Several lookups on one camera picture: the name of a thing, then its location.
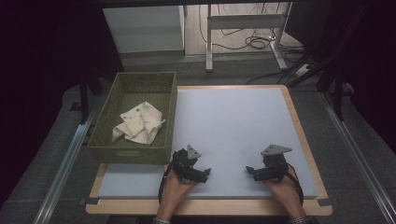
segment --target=table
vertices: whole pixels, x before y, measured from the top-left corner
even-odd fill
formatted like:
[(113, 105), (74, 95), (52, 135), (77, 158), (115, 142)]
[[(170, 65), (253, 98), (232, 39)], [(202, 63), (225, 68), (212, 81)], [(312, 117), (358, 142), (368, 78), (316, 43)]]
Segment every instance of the table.
[[(288, 89), (284, 86), (181, 86), (179, 90), (190, 89), (252, 89), (252, 88), (280, 88), (288, 106), (293, 125), (302, 145), (309, 169), (318, 189), (316, 199), (304, 200), (304, 209), (311, 216), (328, 216), (332, 213), (330, 205), (320, 206), (320, 200), (327, 200), (318, 167), (304, 135), (303, 127), (298, 119)], [(97, 193), (108, 164), (101, 164), (90, 194), (91, 199), (97, 199)], [(111, 215), (155, 215), (159, 204), (156, 199), (100, 199), (97, 203), (88, 203), (86, 211), (90, 214)], [(284, 208), (274, 199), (188, 199), (176, 210), (175, 215), (190, 216), (285, 216)]]

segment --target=gray floor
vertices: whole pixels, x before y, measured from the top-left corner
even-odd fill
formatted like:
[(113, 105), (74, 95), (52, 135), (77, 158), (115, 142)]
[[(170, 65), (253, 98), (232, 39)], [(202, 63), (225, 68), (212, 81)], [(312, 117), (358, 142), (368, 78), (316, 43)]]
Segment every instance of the gray floor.
[[(215, 58), (214, 71), (205, 72), (204, 57), (180, 57), (156, 55), (136, 58), (135, 55), (122, 55), (126, 71), (177, 72), (178, 85), (244, 85), (254, 77), (278, 72), (277, 64), (271, 53), (260, 55), (219, 56)], [(255, 79), (250, 84), (276, 84), (279, 75), (269, 75)], [(318, 217), (320, 223), (387, 223), (378, 204), (352, 160), (351, 154), (340, 133), (334, 126), (312, 77), (295, 88), (290, 95), (303, 125), (308, 143), (318, 165), (319, 172), (330, 198), (333, 213), (328, 217)], [(101, 79), (106, 90), (111, 83)], [(100, 104), (106, 99), (90, 95)], [(0, 223), (33, 223), (37, 212), (49, 190), (50, 184), (62, 162), (64, 153), (70, 145), (78, 127), (80, 114), (70, 111), (74, 102), (79, 101), (78, 87), (64, 94), (63, 108), (45, 142), (24, 174), (18, 186), (10, 195), (0, 212)], [(396, 200), (396, 156), (373, 131), (354, 106), (345, 97), (343, 101), (345, 125), (354, 137), (375, 175), (382, 183), (389, 197)], [(49, 223), (134, 223), (129, 217), (109, 217), (89, 215), (85, 212), (84, 199), (89, 197), (92, 182), (99, 162), (83, 146)], [(150, 217), (141, 218), (141, 223), (149, 222)], [(178, 217), (174, 223), (277, 223), (278, 220), (264, 217)]]

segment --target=white cloth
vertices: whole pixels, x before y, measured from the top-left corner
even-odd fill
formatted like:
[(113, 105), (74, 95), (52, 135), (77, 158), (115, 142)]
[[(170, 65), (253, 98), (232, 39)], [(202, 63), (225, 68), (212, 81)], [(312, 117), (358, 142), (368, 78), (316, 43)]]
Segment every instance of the white cloth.
[(163, 113), (148, 102), (137, 105), (120, 116), (124, 122), (113, 128), (113, 143), (124, 135), (125, 139), (149, 145), (165, 122), (162, 119)]

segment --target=basket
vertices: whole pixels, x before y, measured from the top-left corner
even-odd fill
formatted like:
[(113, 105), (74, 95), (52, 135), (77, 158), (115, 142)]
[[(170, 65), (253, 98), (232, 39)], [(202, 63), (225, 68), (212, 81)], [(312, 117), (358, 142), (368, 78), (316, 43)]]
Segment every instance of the basket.
[[(163, 119), (166, 119), (155, 140), (144, 145), (121, 137), (112, 143), (113, 128), (123, 122), (120, 114), (145, 101), (161, 111)], [(118, 73), (95, 125), (88, 150), (103, 163), (169, 163), (176, 103), (175, 73)]]

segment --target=white surface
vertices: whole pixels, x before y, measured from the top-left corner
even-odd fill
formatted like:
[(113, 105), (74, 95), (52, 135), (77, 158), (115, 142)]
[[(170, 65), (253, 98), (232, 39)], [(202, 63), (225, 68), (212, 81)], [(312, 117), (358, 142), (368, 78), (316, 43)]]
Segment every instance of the white surface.
[(184, 49), (183, 7), (120, 7), (103, 11), (119, 53)]
[[(202, 154), (195, 169), (212, 168), (189, 197), (271, 197), (245, 168), (264, 167), (260, 153), (270, 144), (292, 148), (285, 157), (305, 198), (318, 195), (280, 89), (179, 90), (173, 150), (187, 144)], [(157, 165), (109, 164), (98, 196), (157, 197), (162, 174)]]

